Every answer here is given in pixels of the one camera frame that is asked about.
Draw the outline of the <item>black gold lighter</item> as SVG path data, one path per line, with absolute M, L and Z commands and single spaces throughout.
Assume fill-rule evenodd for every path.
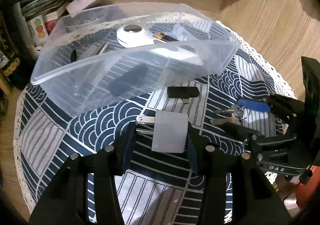
M 178 39 L 168 36 L 164 33 L 156 33 L 154 37 L 161 42 L 177 42 Z

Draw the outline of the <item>black usb stick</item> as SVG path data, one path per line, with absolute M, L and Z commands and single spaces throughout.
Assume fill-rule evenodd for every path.
M 170 99 L 181 99 L 184 104 L 188 104 L 190 98 L 197 98 L 200 95 L 197 87 L 190 86 L 179 86 L 179 87 L 168 87 L 167 95 Z

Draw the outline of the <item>blue white patterned cloth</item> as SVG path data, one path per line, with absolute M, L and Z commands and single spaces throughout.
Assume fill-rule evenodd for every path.
M 239 155 L 244 145 L 231 141 L 221 129 L 210 125 L 210 120 L 219 116 L 213 114 L 214 109 L 231 106 L 241 97 L 260 99 L 277 93 L 296 98 L 281 74 L 220 22 L 191 12 L 158 13 L 151 19 L 146 16 L 112 19 L 110 23 L 103 22 L 98 15 L 92 21 L 82 19 L 84 15 L 93 16 L 93 10 L 58 21 L 53 33 L 56 38 L 66 37 L 57 52 L 45 58 L 49 66 L 54 69 L 65 66 L 74 49 L 80 56 L 86 48 L 104 40 L 108 42 L 108 50 L 124 49 L 116 40 L 116 26 L 131 21 L 145 23 L 152 33 L 160 30 L 171 36 L 174 26 L 180 24 L 199 40 L 235 41 L 237 38 L 241 45 L 220 75 L 180 84 L 200 91 L 199 97 L 192 98 L 188 105 L 183 105 L 181 99 L 169 99 L 165 88 L 137 96 L 139 91 L 144 91 L 139 89 L 129 93 L 127 100 L 114 104 L 107 100 L 107 104 L 100 103 L 104 107 L 76 115 L 78 111 L 73 106 L 78 101 L 67 93 L 71 85 L 68 74 L 60 75 L 48 88 L 28 84 L 17 101 L 14 154 L 18 181 L 30 214 L 70 154 L 91 155 L 112 144 L 114 136 L 138 115 L 154 116 L 160 110 L 187 113 L 192 126 L 202 135 L 218 142 L 225 153 Z M 191 172 L 187 156 L 152 152 L 151 142 L 151 135 L 137 137 L 129 169 L 115 179 L 125 224 L 195 224 L 204 178 Z

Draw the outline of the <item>clear plastic storage bin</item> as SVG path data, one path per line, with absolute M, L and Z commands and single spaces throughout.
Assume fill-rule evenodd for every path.
M 117 29 L 139 25 L 178 39 L 125 48 Z M 154 47 L 191 48 L 202 66 L 172 60 Z M 218 23 L 185 4 L 124 3 L 62 17 L 36 61 L 31 84 L 39 85 L 69 116 L 221 74 L 240 41 Z

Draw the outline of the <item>white bottle opener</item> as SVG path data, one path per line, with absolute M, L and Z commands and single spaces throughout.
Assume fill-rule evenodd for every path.
M 117 29 L 117 40 L 125 48 L 156 45 L 168 42 L 161 42 L 157 40 L 150 30 L 144 29 L 139 25 L 125 25 Z M 203 61 L 200 57 L 191 51 L 191 48 L 183 48 L 181 46 L 170 47 L 154 47 L 152 52 L 163 57 L 170 58 L 196 66 L 202 66 Z

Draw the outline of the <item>dark wine bottle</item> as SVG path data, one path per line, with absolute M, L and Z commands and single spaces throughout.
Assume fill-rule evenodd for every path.
M 1 70 L 3 75 L 19 90 L 23 90 L 28 84 L 26 74 L 22 68 L 22 60 L 15 48 L 5 25 L 1 12 Z

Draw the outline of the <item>small white cardboard box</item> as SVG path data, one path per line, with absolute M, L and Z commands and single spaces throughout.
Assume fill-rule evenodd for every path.
M 66 10 L 69 15 L 73 18 L 78 15 L 81 11 L 97 6 L 101 3 L 100 0 L 73 0 L 66 6 Z

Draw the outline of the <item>stack of papers and books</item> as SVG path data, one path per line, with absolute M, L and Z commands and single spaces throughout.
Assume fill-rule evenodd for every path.
M 27 47 L 45 45 L 55 24 L 73 0 L 8 0 Z

